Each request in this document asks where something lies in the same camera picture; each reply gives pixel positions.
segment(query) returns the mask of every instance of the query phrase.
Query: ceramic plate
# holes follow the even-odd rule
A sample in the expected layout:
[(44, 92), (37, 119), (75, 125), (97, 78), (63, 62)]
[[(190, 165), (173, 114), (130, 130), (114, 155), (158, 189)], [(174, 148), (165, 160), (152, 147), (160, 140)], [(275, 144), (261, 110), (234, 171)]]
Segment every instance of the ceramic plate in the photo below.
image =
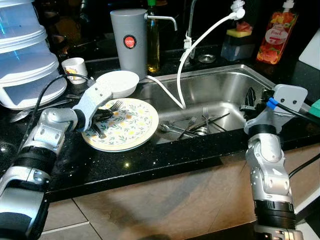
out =
[(122, 106), (97, 126), (106, 135), (99, 138), (90, 128), (82, 133), (93, 148), (104, 152), (122, 152), (144, 144), (155, 133), (159, 123), (157, 111), (149, 103), (134, 98), (113, 99), (101, 109), (108, 109), (120, 100)]

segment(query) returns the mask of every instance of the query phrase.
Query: kitchen tap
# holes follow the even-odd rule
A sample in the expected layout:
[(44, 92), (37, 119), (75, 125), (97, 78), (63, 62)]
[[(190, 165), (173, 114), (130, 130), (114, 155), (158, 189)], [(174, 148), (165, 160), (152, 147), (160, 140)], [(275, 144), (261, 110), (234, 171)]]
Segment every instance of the kitchen tap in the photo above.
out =
[[(192, 38), (191, 38), (191, 29), (192, 29), (192, 21), (194, 18), (194, 11), (195, 11), (195, 5), (196, 5), (197, 0), (192, 0), (191, 7), (190, 7), (190, 16), (189, 16), (189, 25), (188, 25), (188, 30), (185, 33), (185, 40), (184, 40), (184, 50), (187, 50), (191, 48), (192, 45)], [(190, 59), (194, 59), (195, 57), (195, 49), (190, 53), (190, 56), (185, 60), (184, 64), (189, 64)]]
[[(196, 2), (197, 2), (197, 0), (192, 0), (192, 2), (191, 2), (188, 30), (185, 33), (185, 39), (183, 40), (184, 41), (184, 46), (183, 46), (184, 53), (183, 53), (182, 57), (180, 58), (180, 62), (182, 61), (182, 58), (186, 54), (187, 50), (191, 48), (192, 43), (193, 43), (192, 38), (191, 38), (191, 30), (192, 30), (192, 22), (193, 22), (193, 18), (194, 18), (194, 11), (195, 11)], [(245, 14), (244, 10), (243, 10), (244, 4), (245, 4), (245, 2), (242, 0), (234, 0), (233, 1), (230, 8), (232, 9), (232, 11), (234, 13), (238, 12), (238, 16), (236, 16), (234, 18), (234, 20), (238, 20), (238, 19), (243, 18), (243, 15)], [(195, 48), (191, 51), (190, 56), (188, 56), (184, 62), (185, 65), (190, 64), (190, 59), (195, 58), (195, 51), (196, 51)]]

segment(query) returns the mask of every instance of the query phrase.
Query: glass bottle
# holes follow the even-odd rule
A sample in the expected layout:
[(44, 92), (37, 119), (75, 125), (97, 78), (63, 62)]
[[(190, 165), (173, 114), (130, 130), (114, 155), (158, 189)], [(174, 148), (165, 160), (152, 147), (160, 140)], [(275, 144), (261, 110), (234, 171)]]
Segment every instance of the glass bottle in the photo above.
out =
[[(148, 0), (150, 16), (156, 15), (156, 0)], [(147, 20), (147, 66), (148, 71), (155, 73), (160, 68), (159, 26), (157, 19)]]

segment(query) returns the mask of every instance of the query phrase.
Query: orange soap bottle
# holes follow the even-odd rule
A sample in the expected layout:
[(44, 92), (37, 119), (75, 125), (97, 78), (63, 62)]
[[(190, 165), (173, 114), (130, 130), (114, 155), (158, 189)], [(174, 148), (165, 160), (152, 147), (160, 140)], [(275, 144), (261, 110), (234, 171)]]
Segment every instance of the orange soap bottle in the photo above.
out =
[(283, 3), (283, 11), (276, 11), (268, 23), (256, 59), (267, 64), (277, 64), (285, 50), (286, 44), (297, 21), (298, 15), (291, 12), (293, 0)]

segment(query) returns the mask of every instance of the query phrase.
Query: robotic hand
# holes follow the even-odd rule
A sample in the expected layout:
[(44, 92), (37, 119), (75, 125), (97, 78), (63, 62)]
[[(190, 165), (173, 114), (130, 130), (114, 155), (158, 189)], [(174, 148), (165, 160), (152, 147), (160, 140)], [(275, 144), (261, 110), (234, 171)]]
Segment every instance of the robotic hand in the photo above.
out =
[(111, 98), (109, 87), (96, 82), (73, 108), (48, 108), (42, 112), (14, 163), (0, 179), (0, 239), (40, 237), (49, 207), (45, 192), (65, 132), (90, 128), (98, 107)]
[(249, 135), (246, 161), (251, 167), (250, 181), (257, 224), (257, 240), (303, 240), (296, 230), (289, 176), (284, 168), (285, 155), (277, 136), (282, 125), (294, 115), (276, 106), (277, 102), (298, 112), (307, 96), (302, 87), (279, 84), (268, 91), (264, 109), (246, 122)]

